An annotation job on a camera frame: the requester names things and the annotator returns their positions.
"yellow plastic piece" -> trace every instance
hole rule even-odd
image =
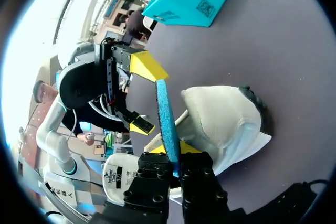
[[[185,141],[180,141],[180,148],[181,148],[181,154],[185,154],[187,152],[200,153],[199,150],[197,150],[194,147],[188,145]],[[163,145],[161,145],[158,148],[152,150],[150,153],[160,153],[160,152],[166,153],[166,150],[164,149]]]
[[[139,127],[134,125],[133,123],[130,123],[130,131],[137,132],[137,133],[140,133],[142,135],[148,136],[149,134],[152,134],[154,130],[155,130],[155,126],[150,130],[149,133],[146,133],[142,129],[140,129]]]
[[[137,52],[131,55],[130,71],[152,82],[169,77],[167,72],[154,60],[148,51]]]

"wire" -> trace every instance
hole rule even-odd
[[[119,122],[122,122],[121,119],[119,119],[118,117],[116,117],[115,115],[110,115],[110,114],[106,114],[104,112],[102,112],[99,108],[97,108],[93,103],[92,101],[89,102],[90,106],[97,112],[99,113],[100,115],[108,118],[108,119],[111,119],[113,121],[119,121]]]
[[[45,213],[45,216],[48,217],[49,215],[62,215],[60,212],[55,212],[55,211],[49,211]]]
[[[120,121],[121,122],[121,120],[118,118],[118,117],[116,117],[115,115],[112,115],[112,114],[110,114],[110,112],[107,110],[107,108],[105,108],[105,105],[104,105],[104,102],[103,102],[103,94],[100,96],[100,105],[101,105],[101,107],[102,107],[102,109],[104,110],[104,112],[107,114],[107,115],[109,115],[109,116],[111,116],[111,117],[113,117],[113,118],[116,118],[116,120],[115,121]]]
[[[75,131],[76,124],[77,124],[77,115],[76,115],[76,112],[75,112],[75,110],[72,110],[72,111],[74,112],[75,123],[74,123],[74,125],[73,125],[73,127],[72,127],[72,130],[71,130],[70,134],[69,134],[68,137],[67,137],[67,141],[69,141],[71,135],[72,135],[73,132]]]
[[[329,181],[325,180],[325,179],[316,179],[316,180],[313,180],[311,182],[308,183],[309,186],[312,186],[312,185],[316,185],[316,184],[329,184]]]

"white cable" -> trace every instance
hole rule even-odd
[[[103,102],[103,94],[100,96],[100,106],[101,108],[104,110],[104,112],[107,114],[107,115],[111,115],[110,112],[105,108],[105,105],[104,105],[104,102]]]
[[[65,112],[67,112],[67,108],[64,106],[63,103],[61,103],[61,102],[59,102],[59,101],[57,101],[57,103],[63,107],[63,109],[65,110]]]
[[[104,110],[104,112],[108,115],[108,116],[111,116],[111,117],[113,117],[113,118],[115,118],[115,119],[113,119],[113,120],[115,120],[115,121],[119,121],[119,122],[122,122],[117,116],[115,116],[115,115],[112,115],[106,108],[105,108],[105,105],[104,105],[104,102],[103,102],[103,94],[100,96],[100,106],[101,106],[101,108]]]
[[[119,121],[119,122],[122,122],[118,117],[116,117],[115,115],[109,115],[109,114],[106,114],[104,112],[102,112],[99,108],[97,108],[93,103],[92,101],[89,102],[90,106],[100,115],[104,116],[105,118],[108,118],[108,119],[111,119],[111,120],[114,120],[114,121]]]
[[[71,130],[70,134],[69,134],[68,137],[67,137],[67,141],[69,141],[71,135],[72,135],[73,132],[75,131],[76,124],[77,124],[77,115],[76,115],[76,112],[75,112],[75,110],[72,110],[72,111],[74,112],[75,123],[74,123],[74,125],[73,125],[73,127],[72,127],[72,130]]]

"gray table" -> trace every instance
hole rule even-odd
[[[336,39],[316,0],[227,0],[210,28],[157,25],[147,49],[170,74],[175,118],[185,110],[180,91],[192,86],[248,84],[271,109],[271,142],[218,177],[231,209],[251,212],[294,182],[329,178],[336,162]],[[128,105],[158,126],[153,83],[135,77]],[[151,138],[131,137],[136,155]],[[176,204],[170,216],[182,223]]]

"person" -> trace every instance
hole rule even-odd
[[[37,103],[53,102],[57,95],[58,91],[56,89],[41,80],[37,81],[33,87],[33,97]],[[99,103],[95,104],[95,106],[102,110]],[[84,133],[80,128],[79,122],[91,123],[108,131],[120,132],[129,135],[129,130],[125,128],[122,122],[105,118],[104,116],[98,114],[88,103],[82,108],[75,109],[75,112],[77,116],[77,123],[73,133],[76,138],[85,142],[89,146],[94,143],[94,139],[90,139],[88,137],[89,135],[92,135],[92,133]],[[67,110],[62,123],[70,131],[72,130],[75,123],[75,116],[72,110]]]
[[[149,39],[151,36],[151,31],[149,31],[143,25],[144,16],[142,15],[143,8],[138,10],[129,10],[127,14],[123,14],[120,16],[119,21],[121,23],[126,23],[126,32],[128,32],[133,37],[137,38],[139,34],[142,34]],[[151,29],[153,30],[157,21],[153,21]]]

